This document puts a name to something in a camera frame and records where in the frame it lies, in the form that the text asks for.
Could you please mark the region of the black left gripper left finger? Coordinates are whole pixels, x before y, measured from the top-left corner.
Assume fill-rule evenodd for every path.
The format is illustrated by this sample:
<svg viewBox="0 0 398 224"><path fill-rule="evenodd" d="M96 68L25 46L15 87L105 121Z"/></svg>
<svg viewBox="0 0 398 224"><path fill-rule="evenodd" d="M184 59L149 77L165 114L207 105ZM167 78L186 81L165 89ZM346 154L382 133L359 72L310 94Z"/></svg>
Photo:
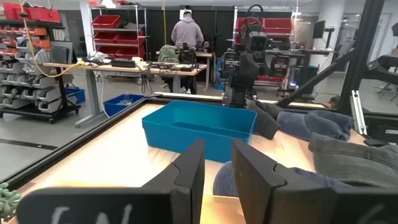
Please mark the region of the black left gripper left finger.
<svg viewBox="0 0 398 224"><path fill-rule="evenodd" d="M20 224L199 223L205 142L196 140L142 187L51 187L17 207Z"/></svg>

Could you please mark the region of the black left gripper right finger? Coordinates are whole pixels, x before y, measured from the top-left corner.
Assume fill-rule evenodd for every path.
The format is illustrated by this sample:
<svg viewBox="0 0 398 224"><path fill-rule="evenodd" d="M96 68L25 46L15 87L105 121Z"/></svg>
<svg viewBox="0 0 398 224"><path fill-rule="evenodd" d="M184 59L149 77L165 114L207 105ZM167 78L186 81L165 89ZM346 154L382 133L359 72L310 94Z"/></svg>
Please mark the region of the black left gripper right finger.
<svg viewBox="0 0 398 224"><path fill-rule="evenodd" d="M397 223L395 189L322 186L239 139L232 165L246 223Z"/></svg>

